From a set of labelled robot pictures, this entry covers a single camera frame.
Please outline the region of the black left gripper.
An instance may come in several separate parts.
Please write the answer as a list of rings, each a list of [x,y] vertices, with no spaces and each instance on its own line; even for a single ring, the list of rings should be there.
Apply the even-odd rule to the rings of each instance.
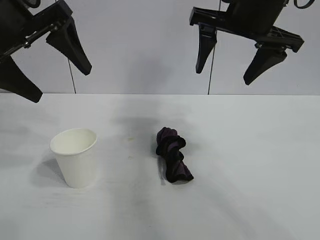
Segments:
[[[0,88],[38,103],[43,92],[16,65],[11,55],[29,48],[46,33],[46,42],[67,57],[85,76],[92,65],[79,40],[73,11],[58,0],[33,15],[40,0],[2,0],[0,2]]]

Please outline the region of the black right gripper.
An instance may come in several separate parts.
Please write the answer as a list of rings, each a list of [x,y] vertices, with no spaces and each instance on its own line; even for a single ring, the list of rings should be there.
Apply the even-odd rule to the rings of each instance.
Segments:
[[[200,74],[217,44],[216,30],[254,40],[258,48],[243,75],[250,85],[265,71],[287,58],[286,49],[298,52],[304,40],[298,34],[274,26],[287,0],[232,0],[226,11],[194,7],[189,24],[198,25],[195,71]]]

